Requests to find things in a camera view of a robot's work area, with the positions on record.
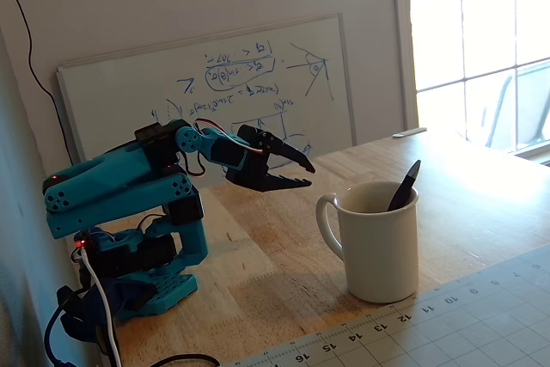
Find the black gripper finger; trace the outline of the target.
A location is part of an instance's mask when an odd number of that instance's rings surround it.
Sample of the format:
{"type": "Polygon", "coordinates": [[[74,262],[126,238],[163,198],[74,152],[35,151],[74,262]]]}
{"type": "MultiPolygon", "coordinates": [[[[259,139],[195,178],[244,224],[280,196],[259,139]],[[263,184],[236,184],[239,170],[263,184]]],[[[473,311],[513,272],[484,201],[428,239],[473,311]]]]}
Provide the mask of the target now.
{"type": "Polygon", "coordinates": [[[308,172],[312,174],[315,173],[315,167],[305,154],[287,144],[282,139],[274,136],[270,132],[259,130],[256,138],[256,144],[261,149],[262,156],[265,158],[268,158],[271,154],[282,156],[287,160],[299,164],[308,172]]]}
{"type": "Polygon", "coordinates": [[[301,187],[310,187],[312,182],[306,179],[288,178],[282,175],[267,174],[261,183],[262,192],[272,192],[301,187]]]}

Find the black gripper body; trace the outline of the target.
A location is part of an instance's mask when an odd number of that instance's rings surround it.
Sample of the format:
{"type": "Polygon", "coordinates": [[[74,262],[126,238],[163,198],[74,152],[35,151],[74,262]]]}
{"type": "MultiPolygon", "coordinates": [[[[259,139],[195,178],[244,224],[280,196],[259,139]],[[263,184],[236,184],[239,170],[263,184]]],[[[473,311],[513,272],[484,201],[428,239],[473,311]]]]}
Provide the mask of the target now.
{"type": "Polygon", "coordinates": [[[240,169],[229,168],[225,178],[233,184],[268,192],[275,189],[273,177],[268,174],[267,161],[275,140],[270,133],[250,125],[241,125],[237,136],[246,142],[246,146],[259,152],[244,150],[244,163],[240,169]]]}

